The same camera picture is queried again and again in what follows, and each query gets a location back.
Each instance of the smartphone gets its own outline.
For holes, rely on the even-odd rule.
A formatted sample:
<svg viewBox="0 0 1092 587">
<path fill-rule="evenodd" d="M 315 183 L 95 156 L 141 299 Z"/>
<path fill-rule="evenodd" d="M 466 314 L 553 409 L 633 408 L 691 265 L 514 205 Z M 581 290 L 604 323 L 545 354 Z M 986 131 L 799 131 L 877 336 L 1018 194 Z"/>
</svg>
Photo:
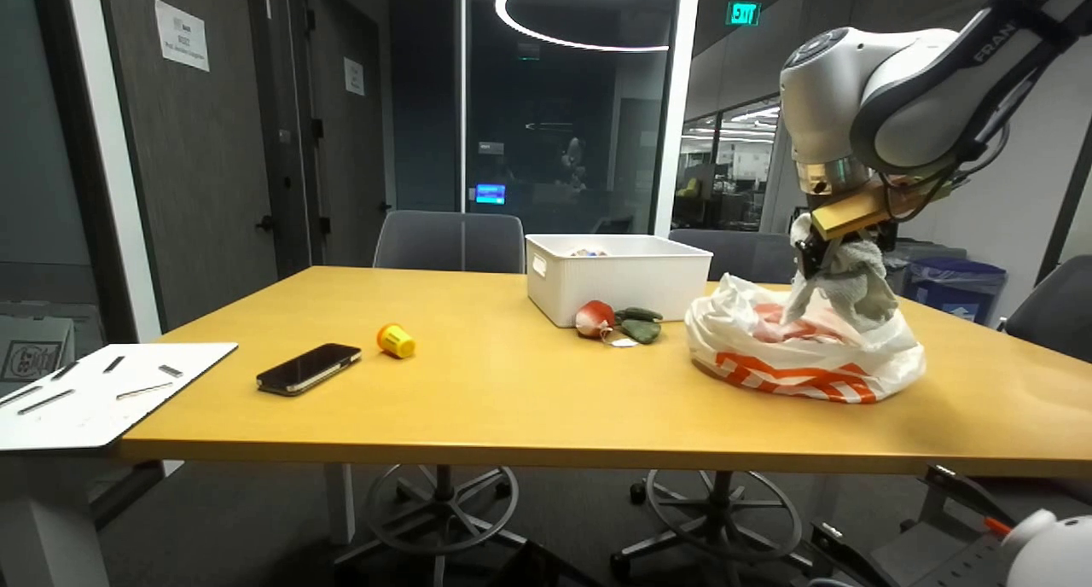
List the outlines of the smartphone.
<svg viewBox="0 0 1092 587">
<path fill-rule="evenodd" d="M 354 346 L 322 345 L 258 374 L 258 390 L 295 397 L 359 361 Z"/>
</svg>

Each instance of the red vegetable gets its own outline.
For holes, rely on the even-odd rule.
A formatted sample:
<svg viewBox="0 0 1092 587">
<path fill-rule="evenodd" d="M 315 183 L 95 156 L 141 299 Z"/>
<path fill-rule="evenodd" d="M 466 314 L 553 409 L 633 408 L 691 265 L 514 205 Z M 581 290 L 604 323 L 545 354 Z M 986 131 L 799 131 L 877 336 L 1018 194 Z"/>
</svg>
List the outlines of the red vegetable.
<svg viewBox="0 0 1092 587">
<path fill-rule="evenodd" d="M 590 300 L 577 311 L 577 332 L 585 338 L 602 338 L 604 331 L 615 325 L 614 308 L 600 300 Z"/>
</svg>

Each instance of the yellow tabletop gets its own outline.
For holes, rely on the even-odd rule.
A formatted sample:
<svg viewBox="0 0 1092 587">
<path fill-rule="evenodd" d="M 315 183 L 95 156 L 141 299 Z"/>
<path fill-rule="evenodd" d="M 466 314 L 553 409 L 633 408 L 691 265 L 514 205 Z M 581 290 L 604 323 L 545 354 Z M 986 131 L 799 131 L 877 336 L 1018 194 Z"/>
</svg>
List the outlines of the yellow tabletop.
<svg viewBox="0 0 1092 587">
<path fill-rule="evenodd" d="M 682 323 L 616 349 L 558 330 L 523 276 L 308 268 L 171 331 L 238 350 L 121 440 L 132 459 L 1092 477 L 1092 366 L 904 303 L 928 373 L 876 405 L 735 388 Z M 401 323 L 417 355 L 379 354 Z M 262 370 L 321 343 L 364 358 L 300 397 Z"/>
</svg>

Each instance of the chair base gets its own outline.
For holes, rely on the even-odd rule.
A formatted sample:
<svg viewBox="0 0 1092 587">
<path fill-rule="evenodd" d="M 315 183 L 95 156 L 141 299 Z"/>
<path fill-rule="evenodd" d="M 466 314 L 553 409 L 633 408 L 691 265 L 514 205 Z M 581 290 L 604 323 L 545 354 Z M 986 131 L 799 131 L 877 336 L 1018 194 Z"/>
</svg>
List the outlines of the chair base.
<svg viewBox="0 0 1092 587">
<path fill-rule="evenodd" d="M 395 489 L 399 501 L 413 502 L 413 505 L 382 522 L 377 520 L 379 492 L 383 483 L 395 478 L 395 471 L 401 468 L 399 465 L 387 470 L 387 474 L 376 479 L 368 490 L 364 517 L 375 539 L 335 559 L 333 562 L 335 570 L 380 551 L 395 549 L 414 555 L 432 556 L 435 559 L 432 585 L 440 587 L 443 585 L 449 555 L 482 544 L 486 540 L 494 540 L 513 549 L 522 548 L 526 543 L 526 539 L 522 536 L 503 529 L 515 511 L 520 494 L 515 475 L 505 467 L 488 470 L 467 482 L 454 486 L 451 481 L 451 466 L 437 466 L 436 475 L 426 467 L 418 466 L 432 486 L 431 493 L 411 483 L 408 479 L 399 478 Z M 475 517 L 463 510 L 463 504 L 490 487 L 495 487 L 494 493 L 497 498 L 508 500 L 503 514 L 494 523 Z M 435 536 L 434 544 L 422 543 L 428 535 Z"/>
<path fill-rule="evenodd" d="M 749 471 L 764 489 L 773 493 L 775 500 L 747 500 L 745 488 L 731 487 L 732 471 L 715 471 L 710 478 L 705 471 L 698 471 L 709 495 L 690 500 L 656 482 L 658 470 L 649 471 L 648 478 L 634 483 L 630 489 L 630 502 L 649 502 L 667 531 L 653 536 L 610 555 L 610 572 L 615 578 L 629 578 L 632 560 L 651 555 L 658 551 L 681 544 L 697 547 L 705 553 L 726 562 L 729 585 L 739 585 L 739 576 L 734 562 L 762 562 L 783 559 L 802 571 L 809 571 L 811 562 L 794 552 L 803 536 L 799 514 L 788 498 L 769 479 Z M 667 508 L 676 508 L 686 516 L 685 522 L 667 516 Z M 736 525 L 734 513 L 744 510 L 782 510 L 788 513 L 793 524 L 792 536 L 784 542 L 773 542 L 758 534 Z"/>
</svg>

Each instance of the white plastic bin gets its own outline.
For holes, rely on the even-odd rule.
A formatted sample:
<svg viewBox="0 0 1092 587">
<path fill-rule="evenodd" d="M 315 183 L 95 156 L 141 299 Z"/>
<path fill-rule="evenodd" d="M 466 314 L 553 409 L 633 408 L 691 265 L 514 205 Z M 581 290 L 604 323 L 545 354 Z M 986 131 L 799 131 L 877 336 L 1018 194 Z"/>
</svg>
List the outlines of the white plastic bin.
<svg viewBox="0 0 1092 587">
<path fill-rule="evenodd" d="M 649 308 L 682 320 L 705 295 L 705 250 L 652 235 L 527 235 L 527 296 L 557 326 L 573 326 L 593 299 L 615 310 Z M 569 256 L 579 249 L 607 256 Z"/>
</svg>

